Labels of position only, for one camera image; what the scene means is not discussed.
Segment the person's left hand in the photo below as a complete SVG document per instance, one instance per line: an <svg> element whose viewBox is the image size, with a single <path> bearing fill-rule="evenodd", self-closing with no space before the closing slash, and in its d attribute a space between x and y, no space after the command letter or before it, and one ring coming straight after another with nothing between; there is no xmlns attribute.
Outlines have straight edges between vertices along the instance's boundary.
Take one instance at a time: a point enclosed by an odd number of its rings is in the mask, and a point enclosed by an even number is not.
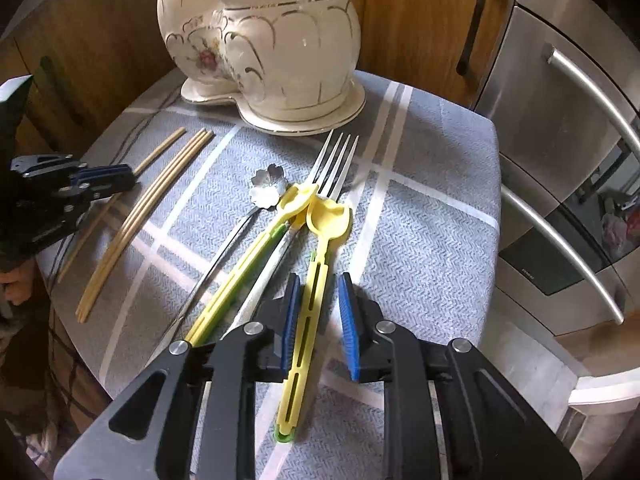
<svg viewBox="0 0 640 480"><path fill-rule="evenodd" d="M0 274L4 299L14 306L24 304L32 296L36 263L34 258L23 262L17 268Z"/></svg>

